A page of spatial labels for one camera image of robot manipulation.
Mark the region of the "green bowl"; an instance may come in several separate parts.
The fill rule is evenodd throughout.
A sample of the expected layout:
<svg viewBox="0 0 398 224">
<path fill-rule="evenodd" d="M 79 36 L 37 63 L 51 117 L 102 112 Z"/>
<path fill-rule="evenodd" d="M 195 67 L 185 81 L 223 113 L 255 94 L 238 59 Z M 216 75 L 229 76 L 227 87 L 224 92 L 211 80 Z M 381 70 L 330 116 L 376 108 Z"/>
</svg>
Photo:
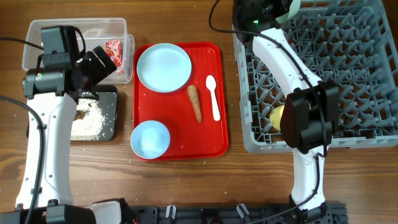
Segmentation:
<svg viewBox="0 0 398 224">
<path fill-rule="evenodd" d="M 284 12 L 281 16 L 276 17 L 276 21 L 279 24 L 283 24 L 287 22 L 288 19 L 295 16 L 298 13 L 301 5 L 301 0 L 291 0 L 286 12 Z"/>
</svg>

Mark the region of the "red snack wrapper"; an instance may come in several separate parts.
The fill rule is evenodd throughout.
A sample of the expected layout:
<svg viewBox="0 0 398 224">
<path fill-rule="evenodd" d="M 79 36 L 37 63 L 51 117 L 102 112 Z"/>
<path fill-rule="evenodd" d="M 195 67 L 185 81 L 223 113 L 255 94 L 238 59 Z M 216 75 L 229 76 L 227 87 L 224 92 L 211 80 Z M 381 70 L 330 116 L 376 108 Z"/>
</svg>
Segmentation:
<svg viewBox="0 0 398 224">
<path fill-rule="evenodd" d="M 110 40 L 105 43 L 105 51 L 117 67 L 123 63 L 122 45 L 119 39 Z"/>
</svg>

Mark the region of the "brown food scrap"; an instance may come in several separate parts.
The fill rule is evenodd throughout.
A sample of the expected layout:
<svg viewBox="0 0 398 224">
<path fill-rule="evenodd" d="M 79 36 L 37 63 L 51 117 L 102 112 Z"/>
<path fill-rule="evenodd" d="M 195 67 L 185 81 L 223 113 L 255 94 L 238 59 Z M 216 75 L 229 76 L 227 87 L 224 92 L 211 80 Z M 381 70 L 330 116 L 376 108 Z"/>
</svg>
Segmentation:
<svg viewBox="0 0 398 224">
<path fill-rule="evenodd" d="M 84 119 L 86 114 L 87 114 L 87 110 L 77 110 L 75 117 L 74 117 L 74 121 L 76 121 L 78 119 Z"/>
</svg>

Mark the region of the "white rice pile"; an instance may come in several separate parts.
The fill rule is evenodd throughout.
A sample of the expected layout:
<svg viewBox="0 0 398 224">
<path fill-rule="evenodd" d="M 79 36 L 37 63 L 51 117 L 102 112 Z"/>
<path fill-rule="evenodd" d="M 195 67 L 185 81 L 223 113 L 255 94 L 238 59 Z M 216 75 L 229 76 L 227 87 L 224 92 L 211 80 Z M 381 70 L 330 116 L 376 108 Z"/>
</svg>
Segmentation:
<svg viewBox="0 0 398 224">
<path fill-rule="evenodd" d="M 80 98 L 76 110 L 87 110 L 84 119 L 73 120 L 72 141 L 97 141 L 100 139 L 105 117 L 97 100 Z"/>
</svg>

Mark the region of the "light blue bowl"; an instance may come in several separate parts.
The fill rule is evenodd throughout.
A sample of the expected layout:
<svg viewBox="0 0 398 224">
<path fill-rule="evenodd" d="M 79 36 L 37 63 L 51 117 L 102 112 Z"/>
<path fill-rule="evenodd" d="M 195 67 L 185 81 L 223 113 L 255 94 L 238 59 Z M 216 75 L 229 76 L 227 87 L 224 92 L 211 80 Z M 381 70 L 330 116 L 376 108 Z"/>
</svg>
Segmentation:
<svg viewBox="0 0 398 224">
<path fill-rule="evenodd" d="M 131 134 L 131 147 L 141 159 L 156 159 L 170 146 L 170 133 L 159 121 L 148 120 L 137 125 Z"/>
</svg>

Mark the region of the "yellow plastic cup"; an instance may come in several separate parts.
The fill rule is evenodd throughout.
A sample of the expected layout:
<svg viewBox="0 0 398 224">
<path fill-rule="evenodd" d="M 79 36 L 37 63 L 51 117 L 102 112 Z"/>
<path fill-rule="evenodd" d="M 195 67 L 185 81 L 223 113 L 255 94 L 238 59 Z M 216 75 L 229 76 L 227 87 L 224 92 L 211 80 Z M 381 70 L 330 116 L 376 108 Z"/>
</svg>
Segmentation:
<svg viewBox="0 0 398 224">
<path fill-rule="evenodd" d="M 273 128 L 275 128 L 278 131 L 281 130 L 280 122 L 281 122 L 282 115 L 284 112 L 284 107 L 285 107 L 285 105 L 278 106 L 278 107 L 274 108 L 270 114 L 269 119 L 270 119 L 271 125 Z"/>
</svg>

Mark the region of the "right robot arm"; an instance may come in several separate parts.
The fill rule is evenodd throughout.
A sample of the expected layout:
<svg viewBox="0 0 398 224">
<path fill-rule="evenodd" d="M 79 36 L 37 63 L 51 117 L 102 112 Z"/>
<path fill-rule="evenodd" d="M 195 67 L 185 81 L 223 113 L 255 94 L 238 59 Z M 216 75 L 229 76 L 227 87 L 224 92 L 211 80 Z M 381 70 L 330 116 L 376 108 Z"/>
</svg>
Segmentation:
<svg viewBox="0 0 398 224">
<path fill-rule="evenodd" d="M 235 1 L 233 27 L 277 80 L 285 96 L 280 130 L 294 155 L 292 216 L 299 223 L 329 217 L 323 194 L 325 158 L 338 124 L 338 87 L 315 75 L 295 53 L 281 25 L 296 15 L 298 0 Z"/>
</svg>

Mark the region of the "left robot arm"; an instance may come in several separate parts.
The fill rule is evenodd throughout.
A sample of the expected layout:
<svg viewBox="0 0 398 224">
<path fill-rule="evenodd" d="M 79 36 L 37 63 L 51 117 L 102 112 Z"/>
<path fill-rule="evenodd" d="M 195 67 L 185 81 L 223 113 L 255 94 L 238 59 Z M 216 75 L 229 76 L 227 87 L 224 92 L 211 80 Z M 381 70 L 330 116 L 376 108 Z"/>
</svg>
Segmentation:
<svg viewBox="0 0 398 224">
<path fill-rule="evenodd" d="M 116 65 L 102 47 L 89 51 L 79 28 L 50 26 L 40 31 L 42 53 L 22 81 L 29 112 L 24 178 L 16 207 L 2 223 L 135 223 L 123 198 L 73 203 L 70 187 L 70 137 L 83 91 L 113 73 Z"/>
</svg>

